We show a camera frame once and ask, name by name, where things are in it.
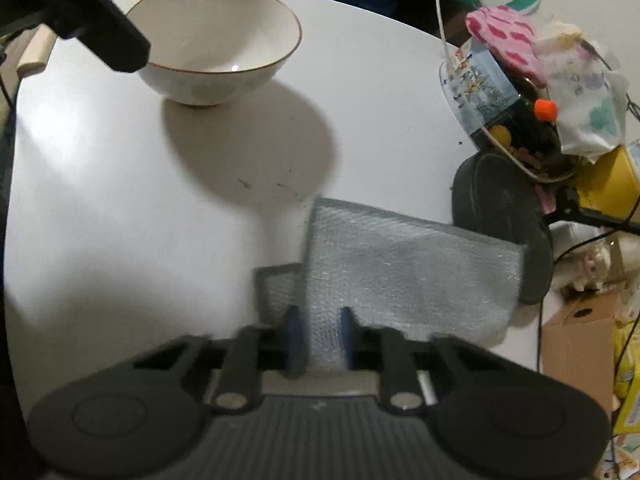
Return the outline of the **grey mesh dish cloth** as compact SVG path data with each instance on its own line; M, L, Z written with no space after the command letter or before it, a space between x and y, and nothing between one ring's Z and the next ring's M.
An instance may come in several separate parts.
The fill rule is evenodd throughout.
M518 305L524 249L483 234L393 211L319 198L299 263L254 272L260 322L298 307L306 352L295 374L346 368L341 312L410 340L501 337Z

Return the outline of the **white ceramic bowl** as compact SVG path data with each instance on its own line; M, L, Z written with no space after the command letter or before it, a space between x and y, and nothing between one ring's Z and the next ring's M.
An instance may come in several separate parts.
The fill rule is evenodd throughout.
M280 0L140 0L127 18L151 44L138 75L164 98L224 104L262 86L298 49L303 29Z

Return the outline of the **beige chair backrest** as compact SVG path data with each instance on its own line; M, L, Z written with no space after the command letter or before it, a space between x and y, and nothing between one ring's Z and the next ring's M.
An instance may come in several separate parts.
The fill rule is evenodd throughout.
M52 49L58 36L46 25L41 25L32 36L16 66L18 78L42 73L48 65Z

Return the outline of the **black round lid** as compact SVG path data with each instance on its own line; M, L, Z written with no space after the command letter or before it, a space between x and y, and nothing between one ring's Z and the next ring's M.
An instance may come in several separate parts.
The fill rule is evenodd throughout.
M458 168L451 205L455 226L524 249L520 301L541 302L552 280L552 238L525 174L496 152L478 152Z

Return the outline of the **brown cardboard box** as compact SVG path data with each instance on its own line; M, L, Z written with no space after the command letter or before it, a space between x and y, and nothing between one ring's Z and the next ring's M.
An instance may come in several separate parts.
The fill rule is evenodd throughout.
M541 366L545 375L613 411L614 324L618 292L570 300L542 326Z

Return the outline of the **blue cookie tin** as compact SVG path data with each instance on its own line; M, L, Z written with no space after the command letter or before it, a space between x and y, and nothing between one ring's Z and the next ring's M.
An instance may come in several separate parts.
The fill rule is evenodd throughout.
M504 70L474 38L442 63L442 92L475 145L494 148L527 177L540 183L562 182L577 158L561 152L555 122L540 122L533 112L541 96L526 77Z

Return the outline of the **yellow box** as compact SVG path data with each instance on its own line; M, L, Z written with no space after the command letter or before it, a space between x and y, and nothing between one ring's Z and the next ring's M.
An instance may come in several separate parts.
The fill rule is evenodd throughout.
M586 162L573 185L580 206L625 219L639 197L639 142L618 146L594 164Z

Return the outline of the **orange bottle cap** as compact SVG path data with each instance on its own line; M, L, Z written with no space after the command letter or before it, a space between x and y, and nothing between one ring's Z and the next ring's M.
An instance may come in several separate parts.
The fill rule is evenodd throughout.
M552 122L558 118L558 106L554 101L548 99L536 99L533 104L533 112L537 120L540 122Z

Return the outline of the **white printed plastic bag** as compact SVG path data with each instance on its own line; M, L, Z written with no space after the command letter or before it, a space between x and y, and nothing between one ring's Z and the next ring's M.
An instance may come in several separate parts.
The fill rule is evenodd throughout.
M622 144L629 84L615 55L562 22L539 29L533 50L558 107L561 152L596 162Z

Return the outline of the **pink patterned cloth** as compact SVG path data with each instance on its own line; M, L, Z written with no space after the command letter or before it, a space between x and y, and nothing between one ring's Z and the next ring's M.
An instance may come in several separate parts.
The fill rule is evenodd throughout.
M511 72L528 78L537 88L547 85L533 43L535 29L524 16L502 4L480 6L465 15L465 26L473 38Z

